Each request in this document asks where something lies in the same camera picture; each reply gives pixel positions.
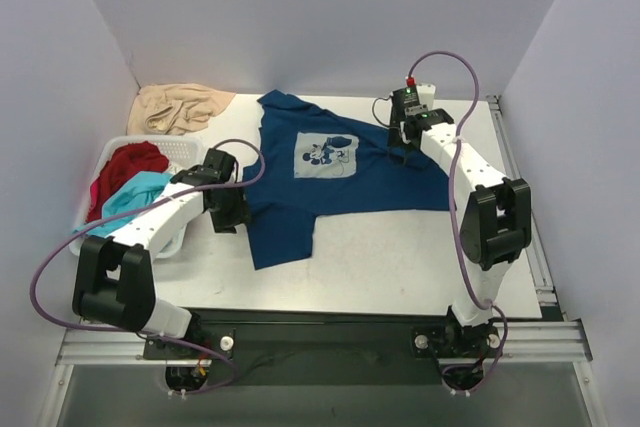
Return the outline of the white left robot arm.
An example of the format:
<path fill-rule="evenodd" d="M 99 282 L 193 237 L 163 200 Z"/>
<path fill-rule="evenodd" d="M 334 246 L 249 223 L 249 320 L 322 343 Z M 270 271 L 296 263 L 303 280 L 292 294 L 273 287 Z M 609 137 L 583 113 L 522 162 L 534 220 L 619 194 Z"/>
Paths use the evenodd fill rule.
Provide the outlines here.
<path fill-rule="evenodd" d="M 158 199 L 107 237 L 91 235 L 80 249 L 72 310 L 80 317 L 129 332 L 166 338 L 182 359 L 195 356 L 201 332 L 193 314 L 156 295 L 153 261 L 160 251 L 204 213 L 214 231 L 234 233 L 249 221 L 244 188 L 229 182 L 229 169 L 183 170 Z"/>

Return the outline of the navy blue mickey t-shirt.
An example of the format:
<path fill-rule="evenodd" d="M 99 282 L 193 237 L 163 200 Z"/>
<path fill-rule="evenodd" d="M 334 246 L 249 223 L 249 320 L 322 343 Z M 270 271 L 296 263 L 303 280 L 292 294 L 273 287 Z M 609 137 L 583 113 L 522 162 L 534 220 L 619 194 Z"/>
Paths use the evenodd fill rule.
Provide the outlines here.
<path fill-rule="evenodd" d="M 243 170 L 255 269 L 311 256 L 320 216 L 446 211 L 448 177 L 419 152 L 387 145 L 386 129 L 278 90 L 258 100 L 264 159 Z"/>

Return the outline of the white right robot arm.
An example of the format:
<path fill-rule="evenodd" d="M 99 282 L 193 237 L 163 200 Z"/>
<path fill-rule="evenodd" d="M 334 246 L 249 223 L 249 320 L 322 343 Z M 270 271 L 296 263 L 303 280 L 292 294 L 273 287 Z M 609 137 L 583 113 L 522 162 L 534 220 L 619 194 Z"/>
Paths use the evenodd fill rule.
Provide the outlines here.
<path fill-rule="evenodd" d="M 491 166 L 442 109 L 390 123 L 394 144 L 422 153 L 448 175 L 463 292 L 451 305 L 457 321 L 442 334 L 448 351 L 465 355 L 479 342 L 476 326 L 493 317 L 505 275 L 530 245 L 531 189 Z"/>

